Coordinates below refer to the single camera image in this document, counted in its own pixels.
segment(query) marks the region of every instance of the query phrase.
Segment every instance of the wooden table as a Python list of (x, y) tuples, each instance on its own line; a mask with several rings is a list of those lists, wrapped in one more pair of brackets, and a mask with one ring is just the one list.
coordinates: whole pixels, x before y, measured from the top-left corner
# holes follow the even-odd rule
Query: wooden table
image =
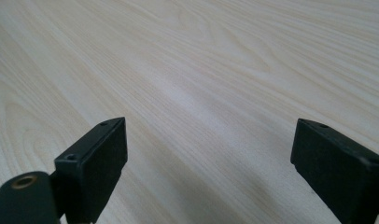
[(0, 186), (126, 117), (98, 223), (339, 223), (298, 118), (379, 153), (379, 0), (0, 0)]

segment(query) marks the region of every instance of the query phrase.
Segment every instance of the light wood surface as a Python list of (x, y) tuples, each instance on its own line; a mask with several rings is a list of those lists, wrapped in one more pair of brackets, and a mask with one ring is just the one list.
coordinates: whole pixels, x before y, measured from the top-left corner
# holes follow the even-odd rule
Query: light wood surface
[(0, 0), (0, 186), (126, 117), (98, 223), (339, 223), (298, 118), (379, 153), (379, 0)]

